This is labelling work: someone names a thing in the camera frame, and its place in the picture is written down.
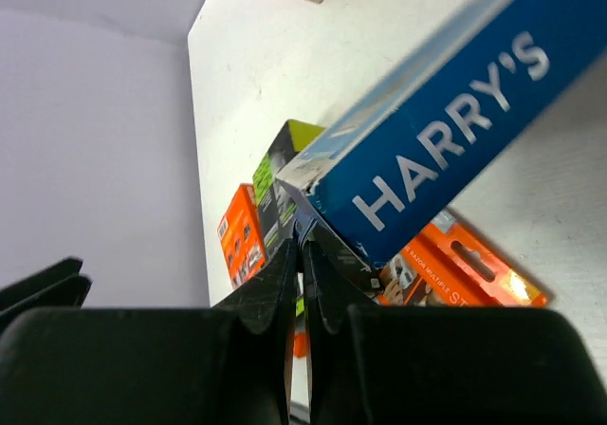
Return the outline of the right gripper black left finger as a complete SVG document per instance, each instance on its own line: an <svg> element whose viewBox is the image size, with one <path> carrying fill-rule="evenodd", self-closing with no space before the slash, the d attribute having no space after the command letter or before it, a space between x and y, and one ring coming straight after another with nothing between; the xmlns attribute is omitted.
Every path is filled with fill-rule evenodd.
<svg viewBox="0 0 607 425"><path fill-rule="evenodd" d="M211 308L37 307L1 338L5 424L285 424L298 247Z"/></svg>

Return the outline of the black green Gillette box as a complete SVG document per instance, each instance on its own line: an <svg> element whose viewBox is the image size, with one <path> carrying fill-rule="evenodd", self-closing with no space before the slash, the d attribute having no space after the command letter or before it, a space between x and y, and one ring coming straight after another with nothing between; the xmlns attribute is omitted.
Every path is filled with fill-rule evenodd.
<svg viewBox="0 0 607 425"><path fill-rule="evenodd" d="M308 216L307 212L300 211L298 201L277 180L277 175L322 131L321 126L312 123L285 121L252 176L268 257L272 257L281 243L293 235L295 225ZM380 292L382 284L379 273L363 265L355 253L343 245L324 224L316 222L307 235L320 245L337 272L352 284L369 295Z"/></svg>

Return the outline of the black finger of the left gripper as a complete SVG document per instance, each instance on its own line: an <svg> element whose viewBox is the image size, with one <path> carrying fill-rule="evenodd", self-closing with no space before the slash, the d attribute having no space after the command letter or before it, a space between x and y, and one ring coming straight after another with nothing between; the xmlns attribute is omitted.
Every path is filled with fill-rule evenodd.
<svg viewBox="0 0 607 425"><path fill-rule="evenodd" d="M81 275L83 260L67 257L58 263L1 288L1 329L36 307L81 307L92 286Z"/></svg>

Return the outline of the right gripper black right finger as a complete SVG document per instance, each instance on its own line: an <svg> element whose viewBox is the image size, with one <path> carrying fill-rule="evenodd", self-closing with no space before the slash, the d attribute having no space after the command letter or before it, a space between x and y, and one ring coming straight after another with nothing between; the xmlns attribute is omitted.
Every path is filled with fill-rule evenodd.
<svg viewBox="0 0 607 425"><path fill-rule="evenodd" d="M303 247L315 424L602 424L576 329L526 307L378 305Z"/></svg>

